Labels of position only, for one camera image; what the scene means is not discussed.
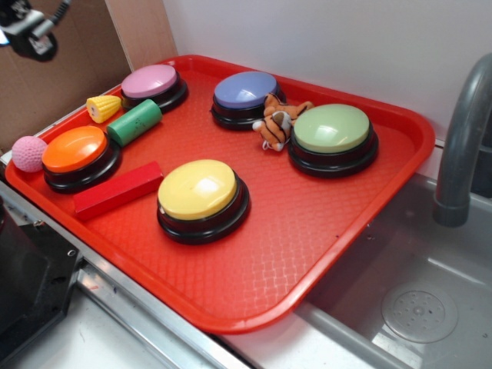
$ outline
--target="sink basin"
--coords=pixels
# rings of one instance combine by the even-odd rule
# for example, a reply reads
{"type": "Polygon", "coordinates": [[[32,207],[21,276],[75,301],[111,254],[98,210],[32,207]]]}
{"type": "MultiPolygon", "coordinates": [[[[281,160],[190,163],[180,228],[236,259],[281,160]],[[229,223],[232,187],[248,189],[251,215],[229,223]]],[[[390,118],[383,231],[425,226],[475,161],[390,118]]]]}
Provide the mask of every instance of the sink basin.
{"type": "Polygon", "coordinates": [[[413,176],[306,302],[404,367],[490,368],[492,201],[472,195],[468,222],[445,228],[434,189],[413,176]]]}

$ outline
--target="purple button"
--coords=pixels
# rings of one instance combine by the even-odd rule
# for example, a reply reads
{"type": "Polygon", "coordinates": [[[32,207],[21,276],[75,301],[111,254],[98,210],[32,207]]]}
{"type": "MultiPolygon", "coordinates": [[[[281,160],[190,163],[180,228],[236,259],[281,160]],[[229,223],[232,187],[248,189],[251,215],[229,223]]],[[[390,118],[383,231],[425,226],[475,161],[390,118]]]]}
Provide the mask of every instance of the purple button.
{"type": "Polygon", "coordinates": [[[277,80],[262,71],[245,71],[226,78],[215,88],[217,102],[230,109],[247,109],[263,104],[268,93],[277,92],[277,80]]]}
{"type": "Polygon", "coordinates": [[[166,91],[177,78],[176,70],[170,65],[149,65],[125,78],[121,89],[129,98],[148,98],[166,91]]]}

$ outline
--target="green button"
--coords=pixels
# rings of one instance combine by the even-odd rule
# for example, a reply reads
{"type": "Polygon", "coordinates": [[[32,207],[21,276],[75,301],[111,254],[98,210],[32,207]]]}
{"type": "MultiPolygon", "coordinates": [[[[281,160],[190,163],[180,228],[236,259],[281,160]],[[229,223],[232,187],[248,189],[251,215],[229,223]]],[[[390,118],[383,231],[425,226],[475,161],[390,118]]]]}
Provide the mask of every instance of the green button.
{"type": "Polygon", "coordinates": [[[321,105],[303,113],[294,126],[303,148],[320,154],[334,154],[355,148],[369,134],[369,118],[354,106],[321,105]]]}

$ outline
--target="red rectangular block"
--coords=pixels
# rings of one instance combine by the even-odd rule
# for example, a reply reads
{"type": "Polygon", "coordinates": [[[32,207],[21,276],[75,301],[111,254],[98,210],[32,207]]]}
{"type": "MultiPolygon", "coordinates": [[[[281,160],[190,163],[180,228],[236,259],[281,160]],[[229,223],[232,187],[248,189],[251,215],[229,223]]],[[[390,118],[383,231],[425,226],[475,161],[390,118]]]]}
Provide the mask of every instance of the red rectangular block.
{"type": "Polygon", "coordinates": [[[86,221],[157,191],[164,175],[156,161],[74,195],[77,218],[86,221]]]}

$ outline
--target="white wall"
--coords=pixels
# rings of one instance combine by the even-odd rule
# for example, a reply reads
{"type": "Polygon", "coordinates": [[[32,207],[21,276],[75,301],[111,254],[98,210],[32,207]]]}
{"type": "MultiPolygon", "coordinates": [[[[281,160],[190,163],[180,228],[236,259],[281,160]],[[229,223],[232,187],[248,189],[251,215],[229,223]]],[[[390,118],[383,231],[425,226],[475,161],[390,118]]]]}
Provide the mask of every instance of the white wall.
{"type": "Polygon", "coordinates": [[[444,139],[492,52],[491,0],[163,0],[179,55],[199,54],[419,112],[444,139]]]}

